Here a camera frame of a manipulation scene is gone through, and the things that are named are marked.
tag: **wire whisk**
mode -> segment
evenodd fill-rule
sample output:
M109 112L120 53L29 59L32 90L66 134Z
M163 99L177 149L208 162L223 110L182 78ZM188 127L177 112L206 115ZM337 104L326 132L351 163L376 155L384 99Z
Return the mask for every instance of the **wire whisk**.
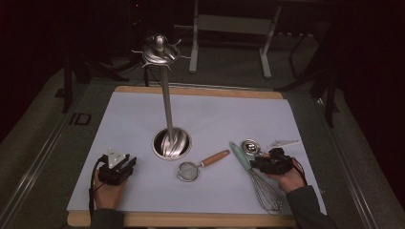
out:
M241 164L249 173L260 205L271 215L280 215L283 212L283 202L277 191L271 187L262 177L260 177L251 167L249 161L245 158L244 152L235 142L230 142L230 147L239 159Z

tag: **orange handle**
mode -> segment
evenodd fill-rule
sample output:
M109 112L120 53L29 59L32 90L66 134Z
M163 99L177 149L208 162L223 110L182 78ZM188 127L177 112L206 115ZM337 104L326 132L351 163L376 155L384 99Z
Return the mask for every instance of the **orange handle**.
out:
M202 165L202 167L206 167L206 166L226 157L227 155L229 155L229 153L230 153L229 150L221 151L213 156L210 156L209 158L204 159L202 161L201 165Z

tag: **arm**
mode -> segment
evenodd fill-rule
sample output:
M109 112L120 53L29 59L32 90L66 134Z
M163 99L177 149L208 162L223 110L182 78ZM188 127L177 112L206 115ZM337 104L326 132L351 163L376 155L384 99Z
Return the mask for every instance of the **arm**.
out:
M303 178L303 171L296 159L295 167L284 175L269 175L279 182L280 189L286 193L288 204L297 224L302 229L336 228L333 222L321 213L318 198L312 186L307 186Z
M90 229L122 229L124 215L116 211L127 180L119 186L103 184L95 175L95 202L97 210L93 213Z

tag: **wooden table edge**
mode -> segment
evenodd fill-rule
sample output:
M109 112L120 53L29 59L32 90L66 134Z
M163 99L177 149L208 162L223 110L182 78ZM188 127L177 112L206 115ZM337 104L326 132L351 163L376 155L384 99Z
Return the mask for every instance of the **wooden table edge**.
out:
M243 98L268 98L283 99L278 92L248 91L248 90L229 90L229 89L198 89L198 88L169 88L170 94L200 95L200 96L224 96L224 97L243 97ZM160 87L134 87L118 86L115 92L119 93L140 93L140 94L161 94Z
M124 213L124 226L137 227L295 227L293 216L213 213ZM71 226L89 226L88 211L71 211Z

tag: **small mesh strainer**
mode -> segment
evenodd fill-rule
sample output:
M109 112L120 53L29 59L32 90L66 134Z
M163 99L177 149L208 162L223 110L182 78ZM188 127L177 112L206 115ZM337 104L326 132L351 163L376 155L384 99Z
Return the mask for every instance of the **small mesh strainer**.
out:
M178 169L178 178L186 182L192 182L197 179L199 176L199 167L206 167L225 156L229 155L228 150L221 151L213 156L210 156L200 162L199 165L195 164L192 161L185 161L183 162Z

